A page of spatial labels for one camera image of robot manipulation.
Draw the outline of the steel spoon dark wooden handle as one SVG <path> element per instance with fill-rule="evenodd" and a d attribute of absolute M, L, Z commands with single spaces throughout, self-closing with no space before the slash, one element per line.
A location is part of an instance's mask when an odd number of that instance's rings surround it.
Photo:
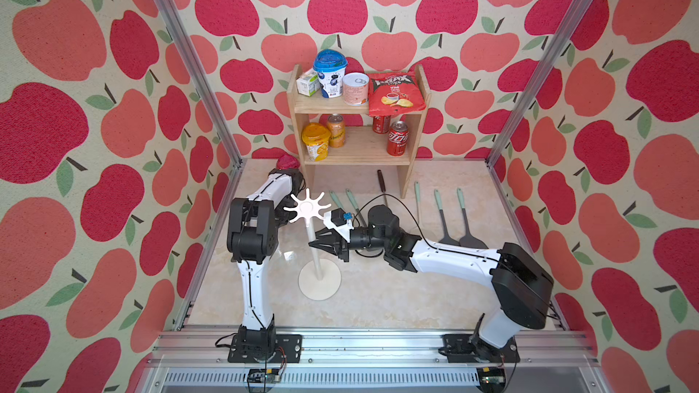
<path fill-rule="evenodd" d="M 382 170 L 380 170 L 380 169 L 377 170 L 377 177 L 378 177 L 378 182 L 380 185 L 380 192 L 382 193 L 382 200 L 383 200 L 384 206 L 389 207 L 388 198 L 386 196 L 387 188 L 386 188 L 385 179 L 384 179 Z"/>

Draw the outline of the cream spoon green handle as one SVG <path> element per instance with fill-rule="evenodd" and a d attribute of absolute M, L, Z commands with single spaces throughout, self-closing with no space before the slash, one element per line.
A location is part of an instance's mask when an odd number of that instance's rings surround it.
<path fill-rule="evenodd" d="M 422 211 L 420 211 L 422 209 L 422 192 L 420 192 L 420 182 L 419 181 L 414 182 L 414 194 L 415 194 L 415 202 L 416 202 L 416 214 L 415 214 L 415 216 L 416 216 L 417 224 L 419 226 L 419 225 L 422 225 L 422 220 L 420 219 L 420 217 L 422 216 L 422 214 L 421 214 Z"/>

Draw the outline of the grey turner green handle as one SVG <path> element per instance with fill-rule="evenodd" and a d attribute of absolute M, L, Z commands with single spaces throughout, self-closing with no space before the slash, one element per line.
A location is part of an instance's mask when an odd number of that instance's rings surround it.
<path fill-rule="evenodd" d="M 442 195 L 440 191 L 438 191 L 438 189 L 435 189 L 434 191 L 434 198 L 442 224 L 442 238 L 440 239 L 440 243 L 443 245 L 458 246 L 459 242 L 456 239 L 452 238 L 449 233 L 446 216 L 443 209 Z"/>

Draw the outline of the grey slotted spatula green handle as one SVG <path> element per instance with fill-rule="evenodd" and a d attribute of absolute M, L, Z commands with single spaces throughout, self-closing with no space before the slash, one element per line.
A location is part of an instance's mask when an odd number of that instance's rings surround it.
<path fill-rule="evenodd" d="M 464 222 L 465 234 L 459 239 L 459 245 L 461 247 L 469 247 L 470 249 L 488 249 L 488 246 L 471 232 L 471 226 L 468 218 L 468 213 L 466 210 L 466 203 L 463 191 L 460 187 L 457 188 L 457 197 L 460 203 L 460 208 L 462 211 L 462 219 Z"/>

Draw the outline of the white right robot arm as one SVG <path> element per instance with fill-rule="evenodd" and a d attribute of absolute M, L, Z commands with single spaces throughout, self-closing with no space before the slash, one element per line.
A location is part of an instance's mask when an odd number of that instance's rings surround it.
<path fill-rule="evenodd" d="M 484 286 L 498 305 L 482 314 L 476 328 L 463 338 L 446 338 L 440 353 L 452 362 L 504 363 L 515 349 L 522 329 L 545 327 L 554 280 L 522 247 L 506 243 L 501 249 L 473 249 L 429 241 L 400 227 L 400 219 L 384 205 L 372 207 L 364 227 L 334 209 L 323 217 L 310 247 L 349 261 L 353 250 L 380 249 L 398 271 L 436 273 Z"/>

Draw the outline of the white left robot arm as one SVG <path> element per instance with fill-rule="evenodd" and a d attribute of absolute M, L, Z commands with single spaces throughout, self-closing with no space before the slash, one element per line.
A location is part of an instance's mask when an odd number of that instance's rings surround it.
<path fill-rule="evenodd" d="M 255 192 L 229 205 L 227 249 L 238 265 L 244 314 L 229 351 L 229 362 L 270 360 L 277 349 L 269 300 L 269 262 L 279 247 L 279 228 L 296 213 L 293 198 L 305 179 L 299 169 L 273 169 Z"/>

